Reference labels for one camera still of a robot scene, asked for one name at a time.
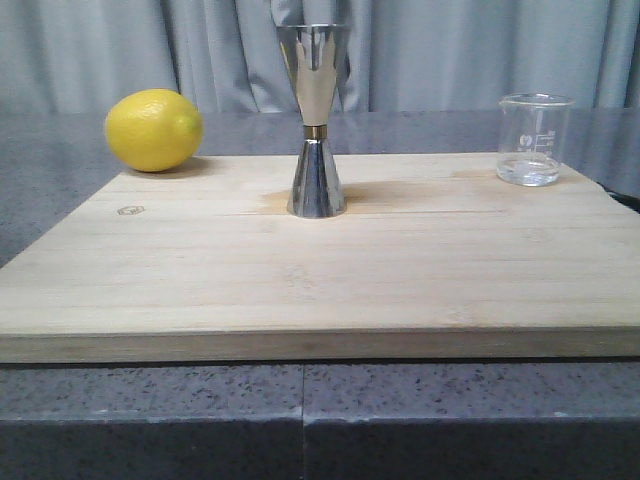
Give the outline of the clear glass beaker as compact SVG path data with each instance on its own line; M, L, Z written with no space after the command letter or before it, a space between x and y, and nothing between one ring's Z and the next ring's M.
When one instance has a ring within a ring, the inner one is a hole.
M557 181L574 100L547 93L514 93L499 101L502 123L497 176L511 184L541 187Z

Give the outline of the bamboo cutting board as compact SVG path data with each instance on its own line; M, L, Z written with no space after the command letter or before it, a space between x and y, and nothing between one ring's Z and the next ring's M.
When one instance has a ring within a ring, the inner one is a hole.
M291 156L124 172L1 271L9 363L635 356L639 217L492 153L343 155L331 219Z

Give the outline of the grey curtain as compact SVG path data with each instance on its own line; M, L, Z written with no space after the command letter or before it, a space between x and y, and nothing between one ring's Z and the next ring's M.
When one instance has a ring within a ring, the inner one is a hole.
M344 111L639 103L635 1L5 1L1 110L104 112L168 88L204 112L291 111L277 28L319 23L348 29Z

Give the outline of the steel double jigger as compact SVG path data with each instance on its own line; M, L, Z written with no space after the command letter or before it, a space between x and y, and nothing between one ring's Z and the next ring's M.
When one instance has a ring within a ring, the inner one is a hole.
M345 197L329 146L328 122L344 79L347 27L282 25L276 30L304 134L287 209L306 219L335 217L344 212Z

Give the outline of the yellow lemon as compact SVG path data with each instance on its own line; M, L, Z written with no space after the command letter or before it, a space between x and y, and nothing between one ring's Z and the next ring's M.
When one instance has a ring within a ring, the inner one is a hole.
M181 165L197 151L203 120L181 94L147 89L111 108L104 133L107 145L122 163L141 172L161 172Z

